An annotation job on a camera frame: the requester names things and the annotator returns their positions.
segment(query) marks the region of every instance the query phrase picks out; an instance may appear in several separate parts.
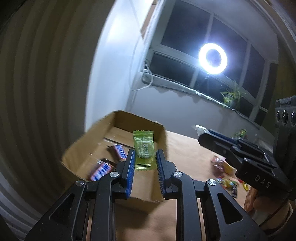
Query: potted plant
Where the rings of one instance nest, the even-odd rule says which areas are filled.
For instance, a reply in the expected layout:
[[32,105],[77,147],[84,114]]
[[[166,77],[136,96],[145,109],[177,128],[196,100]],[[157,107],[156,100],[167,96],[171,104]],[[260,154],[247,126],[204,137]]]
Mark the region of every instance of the potted plant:
[[239,91],[239,86],[236,82],[234,82],[234,88],[232,91],[221,92],[221,94],[225,105],[233,109],[239,105],[242,93]]

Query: window frame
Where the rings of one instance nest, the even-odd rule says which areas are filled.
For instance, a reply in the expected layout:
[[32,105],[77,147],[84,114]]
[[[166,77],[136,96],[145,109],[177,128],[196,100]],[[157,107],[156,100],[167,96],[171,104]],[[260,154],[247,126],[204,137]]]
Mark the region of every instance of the window frame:
[[[264,97],[264,93],[265,93],[265,89],[266,89],[266,85],[267,85],[267,81],[268,81],[269,67],[270,67],[271,63],[278,64],[278,62],[275,60],[267,59],[266,56],[264,56],[264,54],[258,48],[256,48],[256,45],[254,43],[251,43],[250,40],[248,40],[246,37],[244,37],[242,34],[240,34],[236,29],[231,27],[228,23],[223,21],[221,18],[219,18],[213,12],[210,12],[207,9],[204,9],[203,7],[199,6],[197,3],[191,2],[190,0],[179,0],[179,1],[189,3],[189,4],[191,4],[195,7],[198,7],[210,14],[204,43],[207,43],[209,40],[209,36],[211,33],[214,18],[216,18],[218,21],[222,22],[227,27],[232,29],[234,32],[236,32],[240,37],[242,37],[247,42],[247,47],[246,47],[245,56],[244,56],[243,69],[241,72],[241,76],[240,76],[238,85],[239,85],[240,91],[242,92],[242,97],[244,97],[248,102],[250,102],[253,105],[253,109],[251,111],[251,114],[247,118],[249,118],[257,127],[260,127],[257,123],[255,123],[255,119],[258,114],[259,109],[263,110],[264,112],[268,112],[267,109],[261,107],[261,102]],[[203,71],[201,66],[198,63],[198,59],[194,58],[193,56],[190,56],[186,53],[183,53],[181,51],[178,51],[176,49],[173,49],[173,48],[170,48],[170,47],[167,47],[167,46],[161,44],[163,35],[166,30],[166,26],[168,25],[168,22],[169,22],[171,13],[173,11],[173,7],[175,5],[175,2],[176,2],[176,0],[171,0],[171,1],[166,2],[166,5],[165,5],[163,12],[161,14],[161,17],[159,19],[157,29],[156,29],[153,39],[151,41],[151,45],[150,45],[150,48],[149,48],[147,56],[146,56],[146,62],[148,63],[148,65],[150,65],[152,57],[153,57],[154,53],[156,53],[156,54],[163,55],[167,58],[171,58],[173,60],[176,60],[178,62],[181,62],[183,64],[190,66],[190,67],[195,68],[195,71],[192,75],[191,82],[189,85],[189,87],[193,89],[195,82],[197,80],[197,76],[198,76],[199,71]],[[260,86],[259,86],[259,90],[258,90],[256,98],[253,97],[250,93],[248,93],[242,87],[244,84],[244,81],[245,81],[246,73],[247,73],[250,52],[251,52],[251,46],[253,46],[254,49],[265,60],[263,74],[262,74],[262,78],[261,78],[261,82],[260,82]],[[218,81],[222,82],[223,84],[225,84],[229,88],[233,88],[235,85],[235,81],[229,79],[227,76],[225,76],[223,74],[216,74],[213,76],[214,76],[214,78],[216,78]]]

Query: hand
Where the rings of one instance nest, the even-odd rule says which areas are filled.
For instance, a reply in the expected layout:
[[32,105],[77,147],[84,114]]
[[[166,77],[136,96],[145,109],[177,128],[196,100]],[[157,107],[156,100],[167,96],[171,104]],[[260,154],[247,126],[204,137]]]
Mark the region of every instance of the hand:
[[[244,202],[244,210],[250,214],[250,216],[253,215],[255,210],[271,215],[282,205],[282,203],[283,200],[281,199],[258,196],[258,190],[251,187]],[[289,209],[290,205],[289,201],[287,201],[269,221],[261,226],[261,228],[263,230],[274,229],[283,225],[286,221]]]

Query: plant pot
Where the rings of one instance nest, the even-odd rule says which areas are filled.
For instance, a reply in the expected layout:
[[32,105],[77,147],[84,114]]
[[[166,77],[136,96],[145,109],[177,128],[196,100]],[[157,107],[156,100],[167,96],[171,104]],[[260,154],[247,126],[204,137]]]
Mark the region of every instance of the plant pot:
[[237,105],[237,101],[236,101],[236,99],[233,98],[232,95],[224,94],[223,100],[224,100],[224,104],[232,109],[234,109]]

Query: window pane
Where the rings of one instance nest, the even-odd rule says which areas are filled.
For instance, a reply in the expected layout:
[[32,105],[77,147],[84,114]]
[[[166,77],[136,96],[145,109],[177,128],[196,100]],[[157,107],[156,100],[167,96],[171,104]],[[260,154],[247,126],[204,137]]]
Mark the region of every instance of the window pane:
[[208,78],[206,78],[206,76],[207,74],[203,71],[198,73],[194,89],[223,102],[223,96],[221,92],[228,90],[228,86],[221,83],[212,76],[209,76]]
[[277,74],[277,64],[270,64],[268,82],[267,82],[265,93],[261,103],[261,106],[265,109],[269,109],[269,104],[274,92],[274,86],[276,84],[276,74]]
[[154,54],[150,64],[152,73],[189,86],[194,68],[165,56]]
[[216,43],[224,49],[228,63],[223,74],[239,83],[247,42],[231,28],[214,18],[209,43]]
[[208,12],[177,0],[161,44],[197,58],[205,40],[209,19]]
[[258,114],[257,114],[256,119],[255,119],[255,123],[257,123],[258,125],[261,126],[263,121],[264,121],[265,115],[266,115],[266,112],[259,109]]
[[264,58],[253,47],[251,47],[249,65],[243,88],[255,98],[260,87],[264,63]]
[[237,110],[245,115],[246,117],[249,117],[253,109],[253,105],[248,102],[245,98],[241,98],[239,102],[239,107]]

